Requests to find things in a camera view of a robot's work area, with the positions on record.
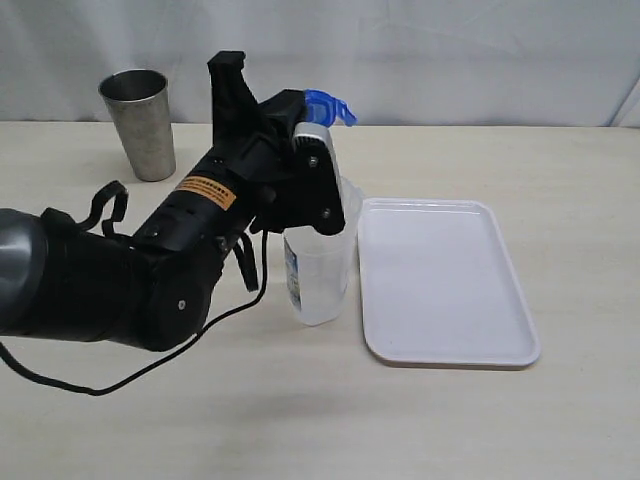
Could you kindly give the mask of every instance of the plastic tray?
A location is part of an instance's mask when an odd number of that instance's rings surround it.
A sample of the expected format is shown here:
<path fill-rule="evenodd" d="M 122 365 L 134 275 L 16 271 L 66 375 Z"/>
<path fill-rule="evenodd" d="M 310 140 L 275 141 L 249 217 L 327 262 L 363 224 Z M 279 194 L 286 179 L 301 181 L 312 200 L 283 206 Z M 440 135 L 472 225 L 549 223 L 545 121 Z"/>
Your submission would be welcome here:
<path fill-rule="evenodd" d="M 370 198 L 359 224 L 364 336 L 381 360 L 523 368 L 540 355 L 491 210 Z"/>

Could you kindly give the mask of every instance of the wire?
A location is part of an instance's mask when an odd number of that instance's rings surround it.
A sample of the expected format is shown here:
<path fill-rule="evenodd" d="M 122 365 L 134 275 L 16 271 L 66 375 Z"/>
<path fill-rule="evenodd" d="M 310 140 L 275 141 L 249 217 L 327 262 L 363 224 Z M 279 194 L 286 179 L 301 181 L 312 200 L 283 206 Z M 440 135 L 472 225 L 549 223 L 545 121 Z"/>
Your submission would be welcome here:
<path fill-rule="evenodd" d="M 109 393 L 113 393 L 116 390 L 120 390 L 122 387 L 129 385 L 134 380 L 137 380 L 143 375 L 146 375 L 152 370 L 155 370 L 156 368 L 182 355 L 184 352 L 186 352 L 191 347 L 193 347 L 204 336 L 204 334 L 207 333 L 207 331 L 211 327 L 213 327 L 216 323 L 224 320 L 225 318 L 231 317 L 232 315 L 240 313 L 244 310 L 248 310 L 256 306 L 260 302 L 260 300 L 262 300 L 262 298 L 264 297 L 264 294 L 267 291 L 267 277 L 268 277 L 267 275 L 267 238 L 268 238 L 268 235 L 269 233 L 267 230 L 264 230 L 262 232 L 262 247 L 261 247 L 262 248 L 262 284 L 260 286 L 260 291 L 258 292 L 258 295 L 256 295 L 256 297 L 253 300 L 251 300 L 248 303 L 245 303 L 244 305 L 240 305 L 238 307 L 232 308 L 231 310 L 228 310 L 225 313 L 218 315 L 217 317 L 209 320 L 209 322 L 207 322 L 204 325 L 204 327 L 202 327 L 202 330 L 200 330 L 191 340 L 189 340 L 183 346 L 181 346 L 177 350 L 174 350 L 170 354 L 162 357 L 161 359 L 138 370 L 137 372 L 129 375 L 128 377 L 119 381 L 118 383 L 114 383 L 110 387 L 94 389 L 89 387 L 83 387 L 81 385 L 75 385 L 73 383 L 67 383 L 63 380 L 46 377 L 44 375 L 40 375 L 39 373 L 29 370 L 27 367 L 22 365 L 18 360 L 16 360 L 16 358 L 9 352 L 9 350 L 7 350 L 7 348 L 4 346 L 2 342 L 0 342 L 0 358 L 7 364 L 7 366 L 11 370 L 13 370 L 15 373 L 17 373 L 21 377 L 24 377 L 27 380 L 30 380 L 34 383 L 45 385 L 47 387 L 59 388 L 61 390 L 66 390 L 68 392 L 73 392 L 73 393 L 82 393 L 85 395 L 90 395 L 92 397 L 101 397 L 103 395 L 108 395 Z"/>

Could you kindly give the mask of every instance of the white curtain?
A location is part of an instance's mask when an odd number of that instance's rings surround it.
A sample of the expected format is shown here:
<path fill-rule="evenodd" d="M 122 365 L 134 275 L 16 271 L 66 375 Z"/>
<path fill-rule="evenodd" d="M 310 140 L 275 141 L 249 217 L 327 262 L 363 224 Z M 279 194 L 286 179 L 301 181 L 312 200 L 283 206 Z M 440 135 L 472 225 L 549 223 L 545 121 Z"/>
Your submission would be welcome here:
<path fill-rule="evenodd" d="M 0 0 L 0 119 L 107 120 L 99 81 L 149 67 L 209 121 L 207 60 L 258 99 L 319 88 L 368 124 L 640 126 L 638 0 Z"/>

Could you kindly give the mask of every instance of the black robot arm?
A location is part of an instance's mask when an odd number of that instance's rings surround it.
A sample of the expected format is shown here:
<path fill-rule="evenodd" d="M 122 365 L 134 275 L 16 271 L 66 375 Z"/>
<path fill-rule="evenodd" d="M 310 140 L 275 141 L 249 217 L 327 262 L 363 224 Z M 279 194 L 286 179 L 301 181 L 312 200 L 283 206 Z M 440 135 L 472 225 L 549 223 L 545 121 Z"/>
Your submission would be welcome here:
<path fill-rule="evenodd" d="M 210 60 L 213 147 L 134 235 L 114 231 L 127 206 L 118 182 L 80 223 L 54 209 L 0 209 L 0 335 L 168 350 L 202 330 L 232 251 L 247 288 L 258 288 L 247 229 L 344 228 L 328 130 L 304 121 L 303 91 L 258 103 L 244 57 Z M 111 199 L 103 235 L 91 233 Z"/>

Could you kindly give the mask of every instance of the stainless steel tumbler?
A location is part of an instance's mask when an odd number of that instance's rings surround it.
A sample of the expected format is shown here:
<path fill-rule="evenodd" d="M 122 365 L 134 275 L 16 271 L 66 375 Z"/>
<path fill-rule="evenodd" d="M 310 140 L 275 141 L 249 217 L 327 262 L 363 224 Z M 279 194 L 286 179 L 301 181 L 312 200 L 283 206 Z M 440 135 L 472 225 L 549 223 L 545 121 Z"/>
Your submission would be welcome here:
<path fill-rule="evenodd" d="M 100 95 L 136 177 L 157 182 L 176 171 L 167 79 L 153 70 L 127 70 L 104 79 Z"/>

